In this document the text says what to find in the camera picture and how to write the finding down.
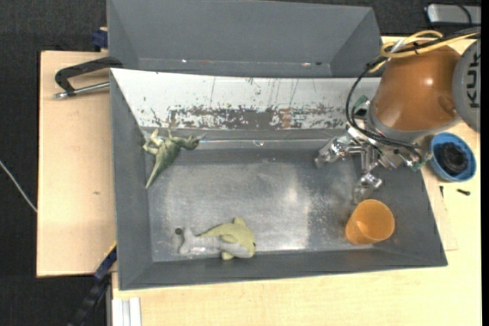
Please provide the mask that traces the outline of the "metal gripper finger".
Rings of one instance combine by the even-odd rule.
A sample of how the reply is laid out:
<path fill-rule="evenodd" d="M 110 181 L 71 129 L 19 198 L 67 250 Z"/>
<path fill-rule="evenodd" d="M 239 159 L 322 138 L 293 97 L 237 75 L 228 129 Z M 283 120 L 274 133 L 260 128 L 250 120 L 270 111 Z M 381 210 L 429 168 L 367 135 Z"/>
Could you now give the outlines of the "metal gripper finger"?
<path fill-rule="evenodd" d="M 383 185 L 383 180 L 368 172 L 363 174 L 355 183 L 352 191 L 352 203 L 358 205 L 360 202 L 369 199 L 374 191 Z"/>
<path fill-rule="evenodd" d="M 314 163 L 317 169 L 326 163 L 343 160 L 358 152 L 358 143 L 350 136 L 333 137 L 325 146 L 319 149 Z"/>

